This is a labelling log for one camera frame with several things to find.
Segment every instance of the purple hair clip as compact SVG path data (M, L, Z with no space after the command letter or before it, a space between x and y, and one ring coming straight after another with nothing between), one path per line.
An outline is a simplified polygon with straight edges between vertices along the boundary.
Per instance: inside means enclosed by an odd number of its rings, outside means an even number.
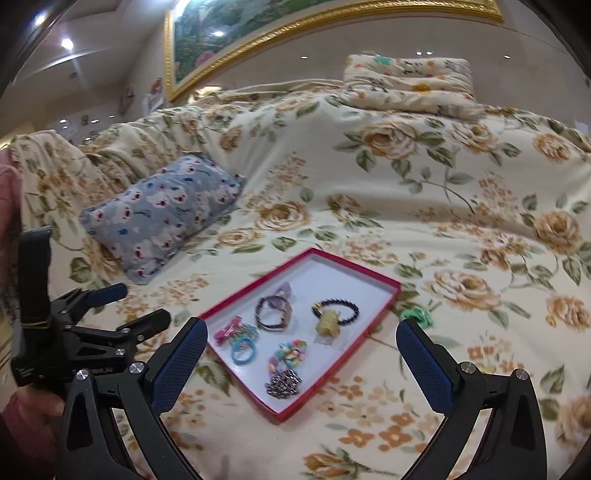
M288 300L291 295L291 286L289 282L284 282L279 285L277 291L273 294L278 297L283 297L284 299ZM284 302L280 299L269 299L268 304L271 308L275 310L279 310L283 308Z

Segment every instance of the ceiling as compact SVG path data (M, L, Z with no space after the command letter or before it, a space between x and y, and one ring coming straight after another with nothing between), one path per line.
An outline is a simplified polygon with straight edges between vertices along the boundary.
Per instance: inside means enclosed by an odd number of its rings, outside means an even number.
M77 92L124 82L144 41L174 0L79 0L26 61L0 99L3 111L28 112ZM70 52L61 46L70 38ZM20 118L12 119L12 128ZM10 130L6 119L3 131Z

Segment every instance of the recessed light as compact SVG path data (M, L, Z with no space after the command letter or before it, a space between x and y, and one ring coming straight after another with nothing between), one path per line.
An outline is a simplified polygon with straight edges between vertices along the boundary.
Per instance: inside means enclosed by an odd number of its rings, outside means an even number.
M64 38L61 41L61 46L64 47L66 50L71 50L74 48L74 42L72 42L72 40L70 40L69 38Z
M35 17L35 20L33 21L33 24L36 27L40 27L41 25L43 25L43 22L47 19L47 14L45 12L41 12L40 14L38 14Z

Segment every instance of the hair accessory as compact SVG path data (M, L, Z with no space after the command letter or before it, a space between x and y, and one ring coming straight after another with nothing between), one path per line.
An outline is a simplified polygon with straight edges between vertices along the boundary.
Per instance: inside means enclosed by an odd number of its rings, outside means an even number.
M238 358L238 352L240 352L241 350L244 350L245 344L246 344L246 346L250 347L251 353L246 358ZM251 338L240 337L239 339L232 342L232 360L237 365L247 364L248 362L250 362L254 358L255 353L256 353L255 342Z
M338 320L339 325L347 325L348 323L354 322L357 320L359 316L359 307L353 303L352 301L342 300L342 299L330 299L330 300L323 300L318 301L312 305L312 312L316 315L317 318L322 319L322 312L320 309L322 307L326 307L327 305L342 305L344 307L348 307L353 310L353 315L345 320Z
M301 378L291 368L288 368L273 375L270 382L265 384L265 388L270 396L284 399L300 393L298 390L300 384Z
M273 323L273 324L266 324L261 322L261 310L263 305L266 301L275 300L282 302L282 306L277 309L281 311L281 321L280 323ZM255 320L256 326L267 332L283 332L287 326L290 324L291 320L291 305L290 303L284 298L280 297L279 295L271 295L269 297L263 297L259 300L259 303L255 309Z
M240 337L248 337L252 341L256 342L259 338L258 330L254 325L241 323L230 335L230 342L234 343Z
M400 314L400 321L407 319L414 319L419 327L423 330L433 325L433 318L427 309L424 309L420 305L415 305L411 309L405 309Z
M339 314L334 310L324 310L318 323L316 332L325 338L335 338L340 333Z
M282 283L281 285L279 285L279 288L277 289L277 291L273 295L277 296L277 297L282 297L287 300L291 295L290 283L286 281L286 282ZM283 307L283 304L284 304L284 302L282 300L277 300L277 299L269 300L269 306L275 310L281 309L281 307Z
M241 321L242 321L242 318L236 316L224 328L222 328L221 330L216 332L213 335L213 339L216 341L216 343L218 345L221 345L228 338L230 338L230 335L232 335L232 333L234 333L234 331L236 330L238 325L240 325Z
M281 343L279 350L269 359L269 373L275 375L287 369L294 369L306 359L308 344L303 340Z

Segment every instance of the bed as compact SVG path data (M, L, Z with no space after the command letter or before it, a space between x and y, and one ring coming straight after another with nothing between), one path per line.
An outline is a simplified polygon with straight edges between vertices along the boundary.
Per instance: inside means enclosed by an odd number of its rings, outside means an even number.
M11 149L24 228L53 227L52 297L126 281L81 227L84 207L187 151L246 177L235 208L152 282L130 284L125 300L85 318L114 328L170 311L173 324L141 345L140 359L189 316L311 246L402 282L391 314L283 424L263 417L206 353L163 415L205 479L402 476L441 422L395 345L397 314L416 304L431 312L426 332L456 360L530 373L549 479L591 434L590 139L531 112L478 104L463 60L351 56L343 82L223 92L113 125L85 147L49 131L17 137ZM150 477L122 414L119 424ZM485 424L482 415L451 478L467 468Z

